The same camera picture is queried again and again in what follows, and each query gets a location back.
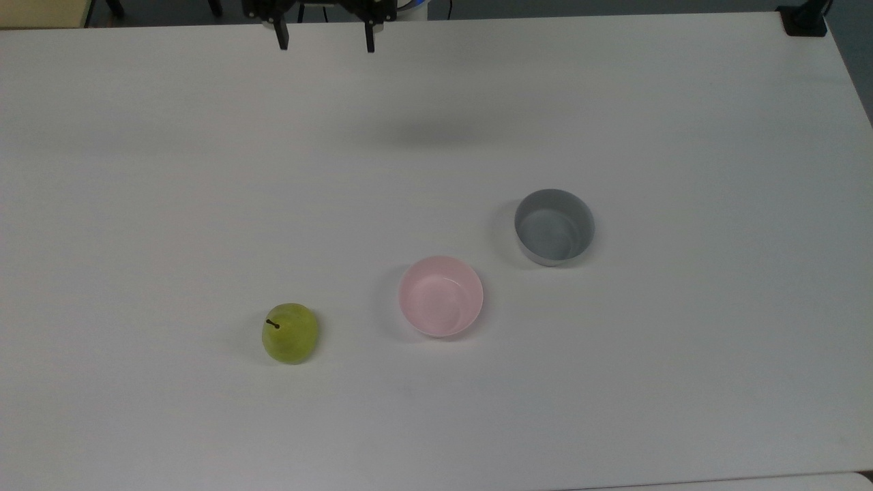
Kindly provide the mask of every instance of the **table surface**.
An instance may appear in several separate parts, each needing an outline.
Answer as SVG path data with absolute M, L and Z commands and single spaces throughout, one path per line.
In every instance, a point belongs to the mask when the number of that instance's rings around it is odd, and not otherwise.
M 0 29 L 82 27 L 91 0 L 0 0 Z
M 774 13 L 0 32 L 0 488 L 873 467 L 873 131 Z M 567 266 L 512 213 L 595 215 Z M 476 324 L 404 323 L 446 254 Z M 274 363 L 273 306 L 314 357 Z

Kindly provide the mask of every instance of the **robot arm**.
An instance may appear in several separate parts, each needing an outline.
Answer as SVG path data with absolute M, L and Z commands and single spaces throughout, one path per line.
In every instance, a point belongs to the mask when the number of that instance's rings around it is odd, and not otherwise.
M 242 0 L 243 13 L 248 17 L 259 17 L 262 21 L 272 24 L 276 31 L 278 46 L 288 49 L 288 25 L 285 13 L 298 0 Z M 358 17 L 364 23 L 364 33 L 367 36 L 367 51 L 375 51 L 374 32 L 380 31 L 385 21 L 397 19 L 397 0 L 318 0 L 300 2 L 307 5 L 339 5 L 349 13 Z

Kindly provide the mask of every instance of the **bowl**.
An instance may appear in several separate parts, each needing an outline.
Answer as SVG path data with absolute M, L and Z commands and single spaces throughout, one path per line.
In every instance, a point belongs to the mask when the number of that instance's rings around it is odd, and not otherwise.
M 410 266 L 400 280 L 400 310 L 418 331 L 433 337 L 470 327 L 482 310 L 482 281 L 460 259 L 433 256 Z
M 542 266 L 558 266 L 584 252 L 595 235 L 591 210 L 564 190 L 531 193 L 515 211 L 521 252 Z

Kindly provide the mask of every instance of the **gray bowl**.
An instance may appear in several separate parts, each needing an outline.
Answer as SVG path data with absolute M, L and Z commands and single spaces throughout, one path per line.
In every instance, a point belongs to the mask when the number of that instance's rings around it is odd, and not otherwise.
M 575 195 L 564 190 L 539 190 L 516 209 L 515 234 L 528 259 L 542 266 L 558 266 L 591 245 L 595 220 Z

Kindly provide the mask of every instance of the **pink bowl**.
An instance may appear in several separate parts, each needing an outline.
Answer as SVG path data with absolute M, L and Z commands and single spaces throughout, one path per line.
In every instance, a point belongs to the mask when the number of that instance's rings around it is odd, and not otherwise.
M 400 280 L 400 310 L 426 335 L 444 337 L 468 328 L 485 295 L 482 281 L 462 260 L 433 256 L 410 266 Z

